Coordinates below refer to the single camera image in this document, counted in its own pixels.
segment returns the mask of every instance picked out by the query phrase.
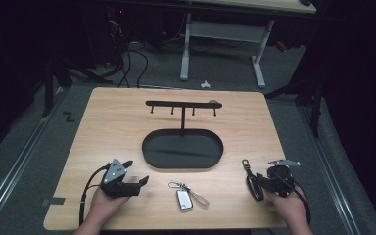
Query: car key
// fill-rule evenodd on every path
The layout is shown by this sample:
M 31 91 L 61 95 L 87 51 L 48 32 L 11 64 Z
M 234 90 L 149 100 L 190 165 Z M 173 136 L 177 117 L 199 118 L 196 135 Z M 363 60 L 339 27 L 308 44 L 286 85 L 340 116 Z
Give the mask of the car key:
M 243 160 L 243 167 L 247 172 L 246 182 L 249 186 L 250 192 L 257 201 L 264 199 L 261 186 L 258 184 L 258 178 L 250 171 L 250 165 L 248 160 Z

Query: keychain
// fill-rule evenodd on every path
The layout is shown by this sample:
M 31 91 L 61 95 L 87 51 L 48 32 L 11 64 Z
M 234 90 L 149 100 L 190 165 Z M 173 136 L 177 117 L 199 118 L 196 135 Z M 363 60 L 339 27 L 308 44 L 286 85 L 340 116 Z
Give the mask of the keychain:
M 179 206 L 182 210 L 192 209 L 193 205 L 190 194 L 194 196 L 194 198 L 200 203 L 202 207 L 207 208 L 210 205 L 210 201 L 206 197 L 194 192 L 184 183 L 171 181 L 168 186 L 169 188 L 179 188 L 179 190 L 176 190 L 176 196 L 178 198 Z

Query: black oval base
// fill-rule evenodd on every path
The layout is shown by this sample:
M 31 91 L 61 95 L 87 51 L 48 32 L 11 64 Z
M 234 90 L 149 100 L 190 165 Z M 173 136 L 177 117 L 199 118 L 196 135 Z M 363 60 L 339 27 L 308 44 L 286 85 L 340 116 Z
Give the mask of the black oval base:
M 159 129 L 142 143 L 145 161 L 156 168 L 209 168 L 221 159 L 224 147 L 206 129 Z

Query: small white object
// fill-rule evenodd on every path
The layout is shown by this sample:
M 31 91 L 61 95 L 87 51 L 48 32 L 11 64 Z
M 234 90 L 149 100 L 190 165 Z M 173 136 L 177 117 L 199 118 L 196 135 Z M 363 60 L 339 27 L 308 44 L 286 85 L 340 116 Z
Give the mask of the small white object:
M 209 85 L 209 83 L 205 80 L 203 84 L 201 84 L 201 87 L 203 88 L 211 88 L 212 86 Z

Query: human hand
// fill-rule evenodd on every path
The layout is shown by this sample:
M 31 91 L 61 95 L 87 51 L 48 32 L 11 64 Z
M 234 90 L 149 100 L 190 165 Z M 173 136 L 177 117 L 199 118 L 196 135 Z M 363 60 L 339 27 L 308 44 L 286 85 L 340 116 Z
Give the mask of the human hand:
M 130 197 L 113 199 L 107 196 L 100 188 L 97 188 L 91 201 L 90 211 L 74 234 L 99 234 L 103 225 L 129 199 Z
M 295 189 L 301 195 L 304 194 L 301 187 L 296 186 Z M 265 194 L 273 203 L 279 216 L 285 220 L 291 234 L 313 234 L 307 223 L 305 206 L 295 192 L 291 192 L 286 198 L 267 190 Z

